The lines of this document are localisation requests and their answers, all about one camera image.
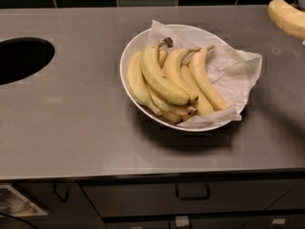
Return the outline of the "white label sticker right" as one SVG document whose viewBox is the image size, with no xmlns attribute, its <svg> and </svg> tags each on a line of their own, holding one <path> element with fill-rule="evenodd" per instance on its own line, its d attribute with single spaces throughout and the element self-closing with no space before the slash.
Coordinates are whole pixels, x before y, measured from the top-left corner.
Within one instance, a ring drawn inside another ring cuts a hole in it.
<svg viewBox="0 0 305 229">
<path fill-rule="evenodd" d="M 274 225 L 284 225 L 286 222 L 286 219 L 273 219 L 272 224 Z"/>
</svg>

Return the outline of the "white oval bowl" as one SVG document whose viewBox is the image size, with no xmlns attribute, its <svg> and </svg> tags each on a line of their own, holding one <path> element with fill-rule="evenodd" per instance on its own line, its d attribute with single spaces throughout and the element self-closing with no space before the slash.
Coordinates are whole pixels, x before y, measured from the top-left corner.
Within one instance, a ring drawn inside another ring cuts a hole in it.
<svg viewBox="0 0 305 229">
<path fill-rule="evenodd" d="M 189 121 L 189 124 L 192 126 L 186 127 L 184 125 L 166 123 L 162 118 L 157 117 L 151 110 L 142 107 L 133 99 L 126 80 L 130 59 L 146 45 L 156 42 L 166 36 L 169 36 L 173 40 L 173 50 L 182 46 L 216 46 L 216 51 L 212 53 L 208 62 L 209 78 L 226 99 L 227 103 L 232 106 L 229 111 L 222 111 L 220 114 L 214 114 L 213 119 L 209 119 L 211 117 L 210 115 L 209 118 L 198 118 L 198 122 L 195 122 L 195 118 L 192 117 Z M 232 121 L 240 121 L 240 114 L 247 104 L 249 91 L 245 90 L 245 93 L 239 93 L 234 87 L 234 79 L 232 77 L 229 77 L 227 73 L 216 75 L 214 72 L 214 70 L 221 66 L 230 65 L 230 60 L 233 57 L 230 54 L 229 47 L 230 46 L 225 41 L 208 31 L 187 25 L 163 25 L 154 21 L 152 27 L 142 31 L 133 38 L 122 53 L 120 60 L 120 76 L 123 87 L 132 103 L 141 113 L 146 115 L 149 119 L 172 129 L 185 132 L 206 132 L 225 126 Z"/>
</svg>

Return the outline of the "small bottom yellow banana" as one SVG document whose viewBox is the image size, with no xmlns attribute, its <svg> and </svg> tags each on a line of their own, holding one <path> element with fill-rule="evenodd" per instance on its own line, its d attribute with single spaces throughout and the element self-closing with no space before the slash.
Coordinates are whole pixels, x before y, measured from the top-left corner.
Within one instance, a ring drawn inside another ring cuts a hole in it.
<svg viewBox="0 0 305 229">
<path fill-rule="evenodd" d="M 171 124 L 178 124 L 182 121 L 181 116 L 173 112 L 163 112 L 161 117 Z"/>
</svg>

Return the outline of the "black round counter hole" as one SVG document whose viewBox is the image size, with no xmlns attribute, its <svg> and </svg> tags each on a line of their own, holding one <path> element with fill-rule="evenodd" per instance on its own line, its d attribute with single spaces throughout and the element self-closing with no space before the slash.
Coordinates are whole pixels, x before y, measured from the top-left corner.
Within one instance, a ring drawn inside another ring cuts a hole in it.
<svg viewBox="0 0 305 229">
<path fill-rule="evenodd" d="M 46 67 L 54 45 L 42 38 L 19 37 L 0 42 L 0 85 L 29 77 Z"/>
</svg>

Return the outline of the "small hidden banana top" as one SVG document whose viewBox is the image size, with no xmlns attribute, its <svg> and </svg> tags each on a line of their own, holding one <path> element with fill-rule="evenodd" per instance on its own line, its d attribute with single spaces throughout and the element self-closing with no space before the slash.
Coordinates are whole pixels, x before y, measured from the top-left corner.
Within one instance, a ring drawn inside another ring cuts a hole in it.
<svg viewBox="0 0 305 229">
<path fill-rule="evenodd" d="M 160 68 L 163 68 L 168 53 L 165 50 L 161 50 L 158 55 L 158 63 Z"/>
</svg>

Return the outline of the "white paper liner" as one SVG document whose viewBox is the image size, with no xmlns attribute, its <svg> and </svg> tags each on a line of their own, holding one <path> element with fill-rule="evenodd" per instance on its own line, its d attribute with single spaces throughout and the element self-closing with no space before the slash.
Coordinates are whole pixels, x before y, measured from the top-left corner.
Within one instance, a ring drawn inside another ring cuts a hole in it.
<svg viewBox="0 0 305 229">
<path fill-rule="evenodd" d="M 173 47 L 205 48 L 215 45 L 207 57 L 207 74 L 229 106 L 228 110 L 194 116 L 184 123 L 167 124 L 176 130 L 188 132 L 209 131 L 232 121 L 242 119 L 241 112 L 247 105 L 249 94 L 260 77 L 262 55 L 237 50 L 208 31 L 186 25 L 164 25 L 152 21 L 152 26 L 142 33 L 142 46 L 157 43 L 164 37 L 173 40 Z"/>
</svg>

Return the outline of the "long yellow banana right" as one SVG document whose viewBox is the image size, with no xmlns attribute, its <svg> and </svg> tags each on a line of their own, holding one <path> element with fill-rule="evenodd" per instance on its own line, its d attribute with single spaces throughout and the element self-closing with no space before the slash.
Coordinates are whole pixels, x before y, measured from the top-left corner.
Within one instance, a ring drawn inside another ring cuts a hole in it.
<svg viewBox="0 0 305 229">
<path fill-rule="evenodd" d="M 214 45 L 195 52 L 189 62 L 189 70 L 198 89 L 204 94 L 215 111 L 225 110 L 228 105 L 210 81 L 206 71 L 206 60 Z"/>
</svg>

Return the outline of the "grey drawer front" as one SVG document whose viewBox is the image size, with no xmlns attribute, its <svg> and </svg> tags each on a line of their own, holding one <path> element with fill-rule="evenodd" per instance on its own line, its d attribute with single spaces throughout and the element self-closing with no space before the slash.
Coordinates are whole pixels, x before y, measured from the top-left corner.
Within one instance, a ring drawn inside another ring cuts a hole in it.
<svg viewBox="0 0 305 229">
<path fill-rule="evenodd" d="M 296 187 L 298 179 L 86 185 L 104 218 L 262 211 Z"/>
</svg>

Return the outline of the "partly hidden yellow banana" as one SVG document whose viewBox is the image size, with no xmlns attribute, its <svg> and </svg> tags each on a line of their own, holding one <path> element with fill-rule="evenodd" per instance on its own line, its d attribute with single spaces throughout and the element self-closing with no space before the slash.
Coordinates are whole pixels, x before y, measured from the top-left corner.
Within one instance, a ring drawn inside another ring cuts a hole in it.
<svg viewBox="0 0 305 229">
<path fill-rule="evenodd" d="M 197 85 L 195 84 L 190 70 L 187 65 L 181 66 L 181 72 L 185 80 L 189 83 L 189 85 L 193 88 L 193 90 L 198 94 L 197 100 L 193 103 L 193 106 L 197 109 L 198 115 L 207 115 L 214 111 L 214 108 L 207 100 L 206 96 L 199 90 Z"/>
</svg>

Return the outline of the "white label sticker middle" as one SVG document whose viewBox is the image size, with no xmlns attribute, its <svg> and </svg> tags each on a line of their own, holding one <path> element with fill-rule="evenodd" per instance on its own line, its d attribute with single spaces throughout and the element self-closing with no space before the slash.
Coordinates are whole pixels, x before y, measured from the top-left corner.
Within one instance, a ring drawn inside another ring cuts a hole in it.
<svg viewBox="0 0 305 229">
<path fill-rule="evenodd" d="M 175 218 L 175 226 L 177 228 L 189 228 L 190 225 L 188 216 L 178 216 Z"/>
</svg>

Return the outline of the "white label sticker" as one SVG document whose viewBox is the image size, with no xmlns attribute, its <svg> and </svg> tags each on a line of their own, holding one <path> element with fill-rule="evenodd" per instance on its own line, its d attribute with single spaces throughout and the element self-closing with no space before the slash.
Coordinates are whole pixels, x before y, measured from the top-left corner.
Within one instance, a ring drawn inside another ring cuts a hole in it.
<svg viewBox="0 0 305 229">
<path fill-rule="evenodd" d="M 175 226 L 177 228 L 189 228 L 190 225 L 188 216 L 178 216 L 175 218 Z"/>
<path fill-rule="evenodd" d="M 286 222 L 286 219 L 273 219 L 272 224 L 274 225 L 284 225 Z"/>
</svg>

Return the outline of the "large front yellow banana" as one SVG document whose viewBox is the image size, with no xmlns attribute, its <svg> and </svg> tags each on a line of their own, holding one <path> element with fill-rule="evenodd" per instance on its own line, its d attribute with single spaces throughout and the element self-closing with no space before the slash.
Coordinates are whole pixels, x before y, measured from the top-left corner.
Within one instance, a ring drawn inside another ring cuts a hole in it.
<svg viewBox="0 0 305 229">
<path fill-rule="evenodd" d="M 159 49 L 162 46 L 171 48 L 173 41 L 170 37 L 166 37 L 157 44 L 150 44 L 143 49 L 140 56 L 141 71 L 159 96 L 175 105 L 187 105 L 190 102 L 189 95 L 168 80 L 159 66 Z"/>
</svg>

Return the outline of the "grey cabinet door left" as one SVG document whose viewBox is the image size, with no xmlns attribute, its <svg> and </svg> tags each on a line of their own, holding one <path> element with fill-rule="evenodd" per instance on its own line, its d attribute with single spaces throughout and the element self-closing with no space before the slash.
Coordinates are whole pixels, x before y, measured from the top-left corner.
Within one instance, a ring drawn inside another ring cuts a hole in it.
<svg viewBox="0 0 305 229">
<path fill-rule="evenodd" d="M 49 215 L 35 225 L 39 229 L 106 229 L 104 222 L 76 183 L 68 183 L 70 195 L 62 203 L 52 192 L 54 182 L 28 182 L 14 185 L 42 205 Z"/>
</svg>

